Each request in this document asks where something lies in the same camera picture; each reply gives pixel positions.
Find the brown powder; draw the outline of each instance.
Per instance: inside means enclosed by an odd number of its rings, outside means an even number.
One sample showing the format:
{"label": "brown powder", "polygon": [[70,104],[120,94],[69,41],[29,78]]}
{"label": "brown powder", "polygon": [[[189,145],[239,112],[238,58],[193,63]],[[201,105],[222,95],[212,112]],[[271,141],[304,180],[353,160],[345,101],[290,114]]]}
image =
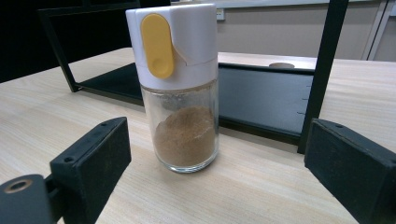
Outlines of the brown powder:
{"label": "brown powder", "polygon": [[175,166],[192,166],[206,161],[215,145],[213,122],[207,107],[179,109],[157,126],[154,136],[157,155]]}

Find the black shelf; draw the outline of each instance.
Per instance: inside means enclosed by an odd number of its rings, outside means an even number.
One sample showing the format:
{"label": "black shelf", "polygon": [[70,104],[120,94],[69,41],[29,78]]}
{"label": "black shelf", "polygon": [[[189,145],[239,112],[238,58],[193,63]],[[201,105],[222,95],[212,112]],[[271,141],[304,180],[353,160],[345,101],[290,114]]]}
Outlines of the black shelf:
{"label": "black shelf", "polygon": [[[221,63],[220,126],[297,145],[313,75],[314,70],[308,69]],[[83,91],[143,105],[134,63],[76,86]]]}
{"label": "black shelf", "polygon": [[[91,6],[89,0],[86,3],[83,7],[39,11],[70,90],[90,91],[142,105],[134,63],[80,83],[75,81],[50,18],[140,7],[139,2],[112,6]],[[311,120],[318,118],[320,113],[347,5],[347,0],[331,0],[329,3],[315,70],[221,63],[219,124],[298,145],[298,152],[304,154]]]}

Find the gray wall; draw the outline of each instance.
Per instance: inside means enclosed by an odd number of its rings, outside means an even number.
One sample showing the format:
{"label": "gray wall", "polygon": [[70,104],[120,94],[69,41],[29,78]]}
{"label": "gray wall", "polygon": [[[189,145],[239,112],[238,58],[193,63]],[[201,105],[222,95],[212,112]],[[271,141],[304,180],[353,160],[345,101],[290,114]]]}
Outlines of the gray wall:
{"label": "gray wall", "polygon": [[396,62],[396,17],[390,17],[382,34],[374,59]]}
{"label": "gray wall", "polygon": [[[349,4],[336,58],[361,59],[379,4]],[[326,11],[325,4],[226,8],[225,21],[218,21],[219,51],[317,57]]]}

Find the wooden table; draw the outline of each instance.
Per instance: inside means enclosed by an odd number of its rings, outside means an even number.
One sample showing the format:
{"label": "wooden table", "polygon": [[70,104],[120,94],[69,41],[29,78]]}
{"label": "wooden table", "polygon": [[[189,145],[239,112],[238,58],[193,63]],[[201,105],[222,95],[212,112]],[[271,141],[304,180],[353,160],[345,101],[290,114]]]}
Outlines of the wooden table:
{"label": "wooden table", "polygon": [[[134,60],[120,49],[72,63],[77,81]],[[313,68],[315,59],[221,53],[220,62]],[[336,60],[323,119],[340,122],[396,151],[396,63]],[[154,156],[145,110],[70,92],[54,68],[0,84],[0,183],[50,174],[49,162],[98,123],[127,117],[132,162],[98,223],[356,223],[304,168],[295,146],[220,129],[219,155],[181,175]]]}

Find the dispenser lid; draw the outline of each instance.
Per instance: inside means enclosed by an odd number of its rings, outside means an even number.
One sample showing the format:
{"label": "dispenser lid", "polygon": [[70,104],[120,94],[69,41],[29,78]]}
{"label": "dispenser lid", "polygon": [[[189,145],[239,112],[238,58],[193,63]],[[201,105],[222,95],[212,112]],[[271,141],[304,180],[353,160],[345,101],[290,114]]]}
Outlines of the dispenser lid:
{"label": "dispenser lid", "polygon": [[132,9],[126,17],[143,86],[181,90],[217,78],[215,5]]}

